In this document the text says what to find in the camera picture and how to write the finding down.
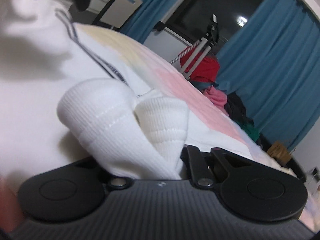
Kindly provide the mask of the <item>green garment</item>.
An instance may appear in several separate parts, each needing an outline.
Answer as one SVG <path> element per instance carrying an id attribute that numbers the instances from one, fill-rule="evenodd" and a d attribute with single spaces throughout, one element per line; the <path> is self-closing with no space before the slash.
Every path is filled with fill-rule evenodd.
<path id="1" fill-rule="evenodd" d="M 256 142 L 260 138 L 260 132 L 251 123 L 246 123 L 240 126 L 241 129 L 254 141 Z"/>

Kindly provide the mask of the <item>dark window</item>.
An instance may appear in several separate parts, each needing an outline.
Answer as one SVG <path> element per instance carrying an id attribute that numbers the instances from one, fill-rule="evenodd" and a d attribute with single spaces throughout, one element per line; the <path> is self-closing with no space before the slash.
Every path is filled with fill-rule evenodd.
<path id="1" fill-rule="evenodd" d="M 155 35 L 167 29 L 189 43 L 206 32 L 213 16 L 219 25 L 219 39 L 213 48 L 217 54 L 228 40 L 248 22 L 263 0 L 183 0 L 167 20 L 153 28 Z"/>

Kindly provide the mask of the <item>right blue curtain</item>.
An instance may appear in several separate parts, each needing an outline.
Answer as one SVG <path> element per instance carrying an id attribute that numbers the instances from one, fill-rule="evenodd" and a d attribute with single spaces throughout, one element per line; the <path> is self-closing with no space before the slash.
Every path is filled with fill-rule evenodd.
<path id="1" fill-rule="evenodd" d="M 218 52 L 219 88 L 236 93 L 269 142 L 295 148 L 319 119 L 319 20 L 301 0 L 263 0 Z"/>

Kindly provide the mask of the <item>blue curtain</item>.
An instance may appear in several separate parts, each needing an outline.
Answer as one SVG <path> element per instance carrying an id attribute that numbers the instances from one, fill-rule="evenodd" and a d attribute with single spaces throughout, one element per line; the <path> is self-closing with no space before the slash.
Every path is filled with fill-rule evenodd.
<path id="1" fill-rule="evenodd" d="M 139 43 L 144 43 L 156 23 L 177 0 L 142 0 L 142 5 L 121 27 L 120 32 Z"/>
<path id="2" fill-rule="evenodd" d="M 295 148 L 319 119 L 319 20 L 301 0 L 263 0 L 218 52 L 219 88 L 236 93 L 269 142 Z"/>

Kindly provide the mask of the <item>black clothes pile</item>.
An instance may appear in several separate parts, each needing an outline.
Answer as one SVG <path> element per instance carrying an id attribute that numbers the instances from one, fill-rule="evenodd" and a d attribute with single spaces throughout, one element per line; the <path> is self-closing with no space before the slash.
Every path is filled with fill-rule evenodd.
<path id="1" fill-rule="evenodd" d="M 247 116 L 247 109 L 242 100 L 235 92 L 227 95 L 227 102 L 224 105 L 224 109 L 233 121 L 241 125 L 254 125 L 254 121 Z"/>

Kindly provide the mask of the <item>white knit hooded sweater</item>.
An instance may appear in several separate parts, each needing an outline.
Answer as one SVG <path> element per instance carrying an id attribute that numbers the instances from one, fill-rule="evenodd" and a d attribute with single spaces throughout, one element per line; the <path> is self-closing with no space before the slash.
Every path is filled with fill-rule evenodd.
<path id="1" fill-rule="evenodd" d="M 1 176 L 28 178 L 91 155 L 132 179 L 181 179 L 190 109 L 141 96 L 80 40 L 55 0 L 1 0 Z"/>

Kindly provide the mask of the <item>red garment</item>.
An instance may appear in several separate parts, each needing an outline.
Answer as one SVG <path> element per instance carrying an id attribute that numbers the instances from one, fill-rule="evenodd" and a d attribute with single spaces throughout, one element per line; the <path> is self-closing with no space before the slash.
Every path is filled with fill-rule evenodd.
<path id="1" fill-rule="evenodd" d="M 192 49 L 186 55 L 180 58 L 181 67 L 186 63 L 187 59 L 191 56 L 195 49 Z M 192 68 L 193 64 L 199 59 L 202 53 L 198 53 L 197 56 L 193 59 L 191 64 L 184 71 L 185 73 L 189 72 Z M 220 69 L 220 64 L 215 57 L 211 53 L 208 53 L 204 59 L 200 62 L 197 68 L 192 72 L 189 77 L 189 81 L 197 81 L 197 82 L 205 82 L 205 83 L 213 83 L 216 80 L 218 71 Z"/>

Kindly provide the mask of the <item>brown paper bag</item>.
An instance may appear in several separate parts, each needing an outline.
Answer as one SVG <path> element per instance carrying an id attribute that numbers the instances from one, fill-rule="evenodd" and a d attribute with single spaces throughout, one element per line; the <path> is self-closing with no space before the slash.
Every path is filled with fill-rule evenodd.
<path id="1" fill-rule="evenodd" d="M 288 149 L 278 141 L 276 141 L 266 153 L 281 166 L 285 166 L 292 158 Z"/>

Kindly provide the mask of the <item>left blue curtain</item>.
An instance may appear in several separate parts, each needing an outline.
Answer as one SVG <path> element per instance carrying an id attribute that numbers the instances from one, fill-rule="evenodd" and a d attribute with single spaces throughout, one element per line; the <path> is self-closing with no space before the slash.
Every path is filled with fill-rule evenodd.
<path id="1" fill-rule="evenodd" d="M 177 0 L 142 0 L 142 5 L 121 27 L 120 32 L 139 43 L 144 43 L 156 23 Z"/>

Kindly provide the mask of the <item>black and white chair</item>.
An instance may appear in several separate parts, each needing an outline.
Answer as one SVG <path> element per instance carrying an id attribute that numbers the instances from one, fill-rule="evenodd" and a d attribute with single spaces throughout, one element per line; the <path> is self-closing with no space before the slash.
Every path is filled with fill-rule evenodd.
<path id="1" fill-rule="evenodd" d="M 120 29 L 139 9 L 142 0 L 109 0 L 91 25 L 108 25 L 111 29 Z"/>

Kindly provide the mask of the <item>pink garment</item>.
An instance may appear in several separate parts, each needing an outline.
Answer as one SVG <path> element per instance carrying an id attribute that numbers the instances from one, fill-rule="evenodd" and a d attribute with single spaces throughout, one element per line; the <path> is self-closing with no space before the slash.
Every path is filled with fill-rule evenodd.
<path id="1" fill-rule="evenodd" d="M 223 114 L 229 116 L 225 110 L 225 104 L 227 103 L 227 95 L 216 89 L 214 86 L 209 86 L 202 91 L 202 94 L 208 98 L 214 106 L 216 106 Z"/>

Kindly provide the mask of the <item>white tripod stand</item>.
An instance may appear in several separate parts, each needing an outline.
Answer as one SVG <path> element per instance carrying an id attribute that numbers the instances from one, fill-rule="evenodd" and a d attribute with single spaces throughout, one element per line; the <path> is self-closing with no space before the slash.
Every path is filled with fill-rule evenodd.
<path id="1" fill-rule="evenodd" d="M 183 52 L 181 52 L 176 58 L 170 61 L 170 64 L 174 64 L 190 51 L 193 53 L 187 58 L 183 66 L 178 70 L 186 80 L 190 79 L 191 74 L 199 66 L 202 60 L 207 56 L 211 49 L 217 45 L 220 38 L 219 25 L 217 18 L 214 14 L 210 17 L 210 21 L 207 25 L 206 33 L 197 40 L 193 45 L 189 46 Z"/>

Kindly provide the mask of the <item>pastel tie-dye bed sheet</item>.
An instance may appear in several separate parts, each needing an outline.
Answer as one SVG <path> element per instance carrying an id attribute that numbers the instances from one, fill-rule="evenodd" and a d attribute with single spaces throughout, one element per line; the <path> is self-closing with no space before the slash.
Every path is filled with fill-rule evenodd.
<path id="1" fill-rule="evenodd" d="M 175 67 L 139 42 L 119 32 L 77 24 L 80 40 L 118 70 L 141 96 L 172 96 L 190 109 L 186 143 L 208 152 L 220 147 L 281 172 L 293 175 L 265 153 L 229 117 L 212 104 Z"/>

